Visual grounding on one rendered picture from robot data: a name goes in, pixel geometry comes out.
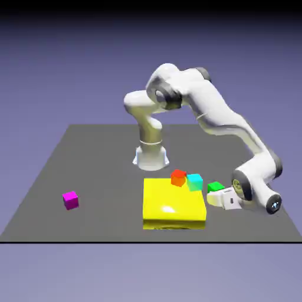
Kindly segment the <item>large yellow box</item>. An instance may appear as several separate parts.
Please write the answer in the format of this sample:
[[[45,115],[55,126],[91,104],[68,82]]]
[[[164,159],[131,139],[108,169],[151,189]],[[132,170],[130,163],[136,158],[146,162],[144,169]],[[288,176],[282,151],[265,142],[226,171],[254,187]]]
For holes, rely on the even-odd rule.
[[[202,191],[175,186],[169,178],[143,182],[143,229],[204,229],[206,206]]]

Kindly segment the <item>small cyan cube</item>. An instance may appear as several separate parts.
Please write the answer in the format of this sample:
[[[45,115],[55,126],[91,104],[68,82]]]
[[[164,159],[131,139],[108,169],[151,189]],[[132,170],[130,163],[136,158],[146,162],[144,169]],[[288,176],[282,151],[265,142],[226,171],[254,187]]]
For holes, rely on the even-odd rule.
[[[200,174],[188,174],[187,178],[187,186],[191,192],[201,191],[203,188],[203,179]]]

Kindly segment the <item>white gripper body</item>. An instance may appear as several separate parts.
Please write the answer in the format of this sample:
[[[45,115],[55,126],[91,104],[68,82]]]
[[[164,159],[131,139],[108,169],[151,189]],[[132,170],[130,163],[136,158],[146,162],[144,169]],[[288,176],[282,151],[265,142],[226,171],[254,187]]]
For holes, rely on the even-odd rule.
[[[209,205],[224,208],[223,190],[211,191],[206,195],[206,201]]]

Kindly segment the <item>small green cube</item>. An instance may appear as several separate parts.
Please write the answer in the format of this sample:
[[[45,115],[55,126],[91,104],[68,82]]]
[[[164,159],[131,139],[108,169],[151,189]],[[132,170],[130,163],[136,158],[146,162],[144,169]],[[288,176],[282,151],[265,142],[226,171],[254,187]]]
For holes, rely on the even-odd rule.
[[[225,186],[218,181],[211,182],[207,185],[207,193],[216,192],[225,189]]]

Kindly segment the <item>small magenta cube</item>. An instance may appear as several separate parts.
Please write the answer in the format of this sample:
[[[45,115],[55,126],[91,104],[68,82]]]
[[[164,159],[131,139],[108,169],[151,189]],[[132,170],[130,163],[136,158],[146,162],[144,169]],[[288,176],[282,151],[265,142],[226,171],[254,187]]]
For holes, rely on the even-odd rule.
[[[74,191],[64,193],[63,202],[68,211],[79,207],[78,195]]]

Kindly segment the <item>small red cube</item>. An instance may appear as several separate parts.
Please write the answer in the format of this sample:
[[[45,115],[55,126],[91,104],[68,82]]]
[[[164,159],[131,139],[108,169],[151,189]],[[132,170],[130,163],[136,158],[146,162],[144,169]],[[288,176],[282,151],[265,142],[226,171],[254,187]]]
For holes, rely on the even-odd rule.
[[[172,185],[182,187],[186,183],[187,173],[184,170],[175,169],[170,174],[170,182]]]

